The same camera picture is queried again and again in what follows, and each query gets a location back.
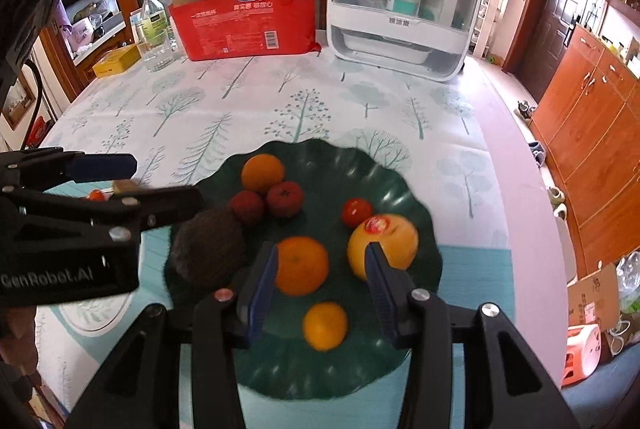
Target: dark door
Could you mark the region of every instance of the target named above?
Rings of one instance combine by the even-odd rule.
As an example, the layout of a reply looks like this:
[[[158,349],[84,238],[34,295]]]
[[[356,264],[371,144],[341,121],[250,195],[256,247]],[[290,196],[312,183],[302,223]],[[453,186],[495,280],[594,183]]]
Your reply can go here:
[[[564,56],[574,22],[586,0],[546,0],[536,32],[520,63],[518,78],[540,102]]]

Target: cherry tomato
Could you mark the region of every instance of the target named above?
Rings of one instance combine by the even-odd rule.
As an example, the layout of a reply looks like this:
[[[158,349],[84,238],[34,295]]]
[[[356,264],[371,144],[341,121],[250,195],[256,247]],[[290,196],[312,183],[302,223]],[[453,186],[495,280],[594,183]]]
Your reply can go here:
[[[107,197],[104,195],[104,192],[102,192],[100,189],[94,189],[89,192],[88,198],[92,202],[104,202],[107,199]]]
[[[373,207],[371,204],[362,198],[354,198],[344,204],[340,218],[347,227],[355,229],[371,216],[373,216]]]

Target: plastic stool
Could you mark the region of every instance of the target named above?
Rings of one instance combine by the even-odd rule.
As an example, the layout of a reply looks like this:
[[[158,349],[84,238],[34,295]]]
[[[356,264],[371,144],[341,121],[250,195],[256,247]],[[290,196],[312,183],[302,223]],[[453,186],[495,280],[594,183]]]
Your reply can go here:
[[[597,324],[570,326],[562,386],[586,379],[600,360],[600,327]]]

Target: yellow apple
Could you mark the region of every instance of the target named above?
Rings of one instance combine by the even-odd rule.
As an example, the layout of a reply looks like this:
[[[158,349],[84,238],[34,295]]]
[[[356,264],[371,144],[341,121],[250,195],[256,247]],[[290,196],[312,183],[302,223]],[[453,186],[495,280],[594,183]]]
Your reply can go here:
[[[349,239],[347,258],[353,273],[363,281],[367,278],[364,251],[374,241],[380,243],[389,265],[406,270],[418,250],[418,231],[411,221],[398,214],[377,214],[359,224]]]

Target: barcode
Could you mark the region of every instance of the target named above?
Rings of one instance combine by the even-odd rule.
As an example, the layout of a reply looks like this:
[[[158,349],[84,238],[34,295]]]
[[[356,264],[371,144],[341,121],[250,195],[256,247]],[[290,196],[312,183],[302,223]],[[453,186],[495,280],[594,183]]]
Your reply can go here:
[[[265,32],[264,41],[267,43],[268,50],[277,50],[279,48],[277,32]]]

